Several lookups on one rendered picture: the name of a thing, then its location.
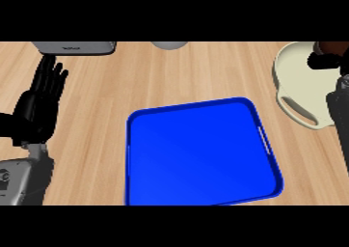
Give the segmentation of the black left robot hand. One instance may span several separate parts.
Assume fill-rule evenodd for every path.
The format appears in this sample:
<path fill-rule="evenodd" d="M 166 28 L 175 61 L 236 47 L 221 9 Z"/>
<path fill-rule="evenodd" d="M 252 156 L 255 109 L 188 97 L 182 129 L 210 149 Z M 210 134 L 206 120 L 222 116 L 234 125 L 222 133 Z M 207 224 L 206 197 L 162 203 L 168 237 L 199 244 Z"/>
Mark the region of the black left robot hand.
<path fill-rule="evenodd" d="M 0 113 L 0 137 L 11 138 L 15 147 L 45 144 L 54 137 L 67 76 L 69 70 L 57 62 L 57 56 L 46 54 L 14 113 Z"/>

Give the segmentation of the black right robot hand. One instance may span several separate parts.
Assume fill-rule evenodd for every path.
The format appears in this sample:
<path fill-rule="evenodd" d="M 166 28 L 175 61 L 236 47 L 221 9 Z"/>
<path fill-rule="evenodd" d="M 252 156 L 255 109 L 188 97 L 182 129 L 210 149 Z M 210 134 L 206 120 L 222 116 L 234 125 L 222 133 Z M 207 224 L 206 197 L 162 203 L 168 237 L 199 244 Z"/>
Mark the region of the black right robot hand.
<path fill-rule="evenodd" d="M 314 52 L 308 57 L 311 69 L 340 69 L 340 75 L 349 74 L 349 48 L 342 56 L 326 54 L 320 48 L 320 41 L 314 45 Z"/>

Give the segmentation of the brown cupcake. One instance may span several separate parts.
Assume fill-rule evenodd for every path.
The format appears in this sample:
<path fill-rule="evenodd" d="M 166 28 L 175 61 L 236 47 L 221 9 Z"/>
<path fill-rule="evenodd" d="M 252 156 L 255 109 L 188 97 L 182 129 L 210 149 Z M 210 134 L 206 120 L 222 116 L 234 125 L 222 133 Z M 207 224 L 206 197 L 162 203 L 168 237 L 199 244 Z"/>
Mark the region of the brown cupcake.
<path fill-rule="evenodd" d="M 342 56 L 349 48 L 349 41 L 321 41 L 320 48 L 326 54 Z"/>

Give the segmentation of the blue rectangular tray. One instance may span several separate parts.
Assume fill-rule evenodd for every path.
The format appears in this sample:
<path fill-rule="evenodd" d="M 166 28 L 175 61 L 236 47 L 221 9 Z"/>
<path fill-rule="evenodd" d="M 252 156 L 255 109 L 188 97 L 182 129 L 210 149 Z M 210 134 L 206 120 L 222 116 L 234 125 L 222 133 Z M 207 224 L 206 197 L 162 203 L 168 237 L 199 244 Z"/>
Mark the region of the blue rectangular tray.
<path fill-rule="evenodd" d="M 129 206 L 234 205 L 283 193 L 277 157 L 244 97 L 135 111 L 126 156 Z"/>

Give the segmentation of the grey appliance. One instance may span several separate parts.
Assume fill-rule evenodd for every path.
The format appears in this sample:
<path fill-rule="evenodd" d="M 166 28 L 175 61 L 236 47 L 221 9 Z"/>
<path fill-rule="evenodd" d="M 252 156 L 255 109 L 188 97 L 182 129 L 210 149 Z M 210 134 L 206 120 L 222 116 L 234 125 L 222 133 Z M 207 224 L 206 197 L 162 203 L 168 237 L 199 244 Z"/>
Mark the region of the grey appliance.
<path fill-rule="evenodd" d="M 116 41 L 36 41 L 42 54 L 57 56 L 98 56 L 110 55 L 116 51 Z"/>

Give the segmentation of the grey round object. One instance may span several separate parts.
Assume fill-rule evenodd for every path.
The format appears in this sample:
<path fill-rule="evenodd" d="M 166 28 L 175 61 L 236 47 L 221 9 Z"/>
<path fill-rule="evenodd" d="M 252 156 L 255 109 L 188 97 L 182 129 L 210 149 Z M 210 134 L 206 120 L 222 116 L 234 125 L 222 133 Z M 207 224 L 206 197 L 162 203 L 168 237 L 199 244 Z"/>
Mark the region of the grey round object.
<path fill-rule="evenodd" d="M 176 50 L 187 45 L 187 41 L 156 41 L 153 44 L 165 50 Z"/>

